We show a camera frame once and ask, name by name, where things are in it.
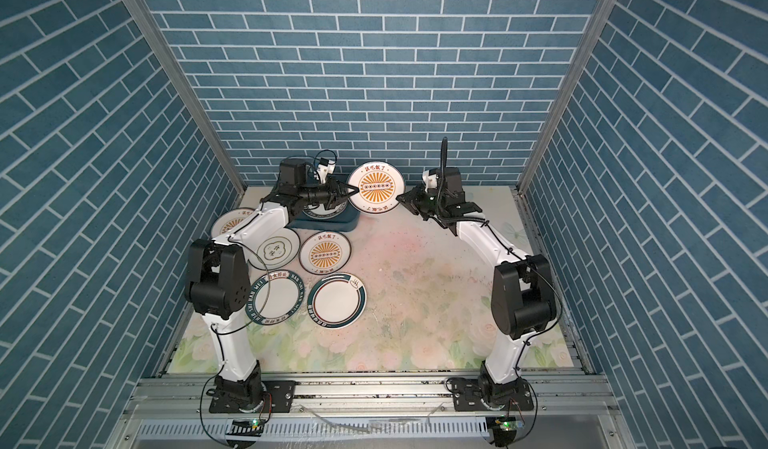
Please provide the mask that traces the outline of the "green lettered rim plate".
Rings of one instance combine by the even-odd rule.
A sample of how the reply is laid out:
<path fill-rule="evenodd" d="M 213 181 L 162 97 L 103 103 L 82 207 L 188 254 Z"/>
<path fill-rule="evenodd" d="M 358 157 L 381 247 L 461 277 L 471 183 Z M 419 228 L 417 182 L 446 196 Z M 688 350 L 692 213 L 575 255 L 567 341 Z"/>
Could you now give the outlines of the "green lettered rim plate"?
<path fill-rule="evenodd" d="M 340 203 L 332 209 L 324 204 L 318 204 L 314 207 L 307 207 L 303 210 L 303 215 L 311 220 L 329 220 L 341 215 L 348 207 L 346 201 Z"/>
<path fill-rule="evenodd" d="M 305 284 L 295 272 L 267 273 L 251 286 L 245 305 L 249 320 L 260 326 L 274 326 L 291 318 L 301 307 Z"/>

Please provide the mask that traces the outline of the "teal plastic bin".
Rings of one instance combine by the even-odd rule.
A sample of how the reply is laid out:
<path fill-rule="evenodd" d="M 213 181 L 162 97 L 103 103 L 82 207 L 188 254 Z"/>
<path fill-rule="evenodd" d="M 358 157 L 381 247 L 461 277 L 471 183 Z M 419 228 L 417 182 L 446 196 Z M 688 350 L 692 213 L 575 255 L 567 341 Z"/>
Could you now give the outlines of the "teal plastic bin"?
<path fill-rule="evenodd" d="M 297 216 L 292 218 L 291 222 L 288 224 L 288 227 L 292 229 L 305 229 L 314 231 L 353 231 L 358 225 L 360 212 L 350 203 L 348 199 L 337 200 L 337 204 L 335 206 L 346 201 L 348 203 L 348 207 L 341 215 L 333 219 L 311 220 L 303 215 L 303 210 L 307 207 L 314 207 L 318 204 L 324 204 L 327 207 L 329 199 L 327 192 L 331 189 L 331 185 L 334 183 L 347 183 L 347 177 L 337 177 L 335 175 L 330 175 L 325 184 L 308 186 L 306 189 L 303 189 L 300 192 L 300 205 L 302 207 L 302 211 Z"/>

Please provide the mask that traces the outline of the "orange sunburst plate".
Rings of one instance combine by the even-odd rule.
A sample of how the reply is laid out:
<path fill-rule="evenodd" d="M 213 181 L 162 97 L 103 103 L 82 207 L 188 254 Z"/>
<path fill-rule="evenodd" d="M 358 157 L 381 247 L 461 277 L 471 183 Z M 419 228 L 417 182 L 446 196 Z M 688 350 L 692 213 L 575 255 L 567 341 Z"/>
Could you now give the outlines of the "orange sunburst plate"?
<path fill-rule="evenodd" d="M 329 275 L 340 271 L 352 255 L 349 239 L 341 233 L 318 232 L 310 236 L 301 246 L 299 263 L 314 275 Z"/>
<path fill-rule="evenodd" d="M 211 238 L 216 238 L 233 230 L 253 213 L 253 208 L 238 208 L 226 212 L 213 223 L 210 229 Z"/>
<path fill-rule="evenodd" d="M 355 169 L 347 183 L 358 192 L 349 198 L 360 212 L 383 214 L 397 207 L 397 197 L 405 191 L 401 173 L 386 162 L 369 162 Z"/>

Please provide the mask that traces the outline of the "green striped rim plate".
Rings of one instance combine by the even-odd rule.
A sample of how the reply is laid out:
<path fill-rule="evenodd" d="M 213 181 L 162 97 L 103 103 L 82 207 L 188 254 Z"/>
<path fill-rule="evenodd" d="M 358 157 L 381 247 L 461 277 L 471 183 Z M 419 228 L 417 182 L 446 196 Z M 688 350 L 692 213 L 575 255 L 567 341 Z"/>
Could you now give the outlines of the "green striped rim plate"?
<path fill-rule="evenodd" d="M 342 329 L 356 322 L 368 301 L 361 279 L 349 273 L 321 278 L 310 290 L 307 310 L 310 319 L 326 329 Z"/>

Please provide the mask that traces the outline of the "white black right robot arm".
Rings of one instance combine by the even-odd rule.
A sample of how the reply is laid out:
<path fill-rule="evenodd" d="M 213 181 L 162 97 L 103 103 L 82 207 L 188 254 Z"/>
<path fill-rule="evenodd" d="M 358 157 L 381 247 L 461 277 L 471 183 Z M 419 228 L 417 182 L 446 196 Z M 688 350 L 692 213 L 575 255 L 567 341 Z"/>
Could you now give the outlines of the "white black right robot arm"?
<path fill-rule="evenodd" d="M 466 200 L 459 170 L 432 169 L 422 182 L 399 195 L 410 213 L 432 220 L 473 249 L 493 270 L 490 309 L 498 335 L 481 364 L 478 386 L 489 407 L 524 402 L 532 391 L 524 385 L 520 363 L 532 340 L 551 330 L 559 315 L 550 263 L 530 255 L 505 239 L 482 209 Z"/>

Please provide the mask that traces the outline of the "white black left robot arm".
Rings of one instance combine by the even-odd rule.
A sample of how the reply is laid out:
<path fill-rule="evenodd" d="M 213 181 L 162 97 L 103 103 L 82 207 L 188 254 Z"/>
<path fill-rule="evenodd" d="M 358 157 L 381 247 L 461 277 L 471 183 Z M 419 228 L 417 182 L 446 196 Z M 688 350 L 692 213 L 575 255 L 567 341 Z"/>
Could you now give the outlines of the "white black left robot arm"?
<path fill-rule="evenodd" d="M 335 208 L 359 189 L 333 175 L 335 164 L 323 159 L 307 180 L 308 163 L 287 158 L 260 208 L 234 229 L 213 239 L 194 241 L 188 252 L 185 299 L 202 316 L 215 342 L 219 369 L 214 393 L 232 412 L 252 412 L 263 405 L 265 389 L 259 361 L 245 332 L 245 306 L 252 287 L 248 257 L 309 206 Z"/>

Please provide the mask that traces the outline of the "white plate green flower outline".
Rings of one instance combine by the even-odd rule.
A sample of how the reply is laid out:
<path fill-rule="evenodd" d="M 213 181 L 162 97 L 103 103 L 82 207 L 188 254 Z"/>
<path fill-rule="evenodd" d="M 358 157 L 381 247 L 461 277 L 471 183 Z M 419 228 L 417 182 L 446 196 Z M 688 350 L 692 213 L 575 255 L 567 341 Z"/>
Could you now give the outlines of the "white plate green flower outline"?
<path fill-rule="evenodd" d="M 301 239 L 296 231 L 283 228 L 268 237 L 248 254 L 248 262 L 261 271 L 280 269 L 295 259 L 301 246 Z"/>

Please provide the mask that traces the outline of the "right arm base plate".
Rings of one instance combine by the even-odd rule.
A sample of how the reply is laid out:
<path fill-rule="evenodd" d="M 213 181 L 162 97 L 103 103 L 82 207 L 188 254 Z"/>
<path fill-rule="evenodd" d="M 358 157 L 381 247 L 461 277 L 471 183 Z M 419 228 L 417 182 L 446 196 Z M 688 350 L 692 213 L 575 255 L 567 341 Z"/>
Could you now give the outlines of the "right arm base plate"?
<path fill-rule="evenodd" d="M 444 386 L 457 412 L 532 411 L 535 406 L 531 390 L 521 379 L 496 384 L 484 377 L 451 377 L 444 381 Z"/>

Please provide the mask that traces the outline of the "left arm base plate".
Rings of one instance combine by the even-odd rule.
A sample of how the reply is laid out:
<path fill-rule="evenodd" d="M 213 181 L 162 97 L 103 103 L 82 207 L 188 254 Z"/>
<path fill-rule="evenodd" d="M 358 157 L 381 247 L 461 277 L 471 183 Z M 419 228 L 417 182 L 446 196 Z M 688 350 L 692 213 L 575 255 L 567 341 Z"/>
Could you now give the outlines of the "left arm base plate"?
<path fill-rule="evenodd" d="M 296 383 L 288 380 L 253 385 L 217 378 L 205 394 L 211 398 L 209 412 L 213 414 L 289 413 L 295 387 Z"/>

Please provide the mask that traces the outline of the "aluminium mounting rail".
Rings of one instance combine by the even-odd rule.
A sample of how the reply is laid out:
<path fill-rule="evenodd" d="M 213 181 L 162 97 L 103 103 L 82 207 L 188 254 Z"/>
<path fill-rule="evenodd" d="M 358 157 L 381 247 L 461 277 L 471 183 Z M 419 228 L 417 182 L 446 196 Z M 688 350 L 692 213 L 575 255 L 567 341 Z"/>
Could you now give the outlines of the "aluminium mounting rail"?
<path fill-rule="evenodd" d="M 472 372 L 269 374 L 296 383 L 289 413 L 213 414 L 200 376 L 142 380 L 108 439 L 111 448 L 246 447 L 393 439 L 461 439 L 483 448 L 629 448 L 607 380 L 577 370 L 534 370 L 532 411 L 457 412 L 444 386 Z"/>

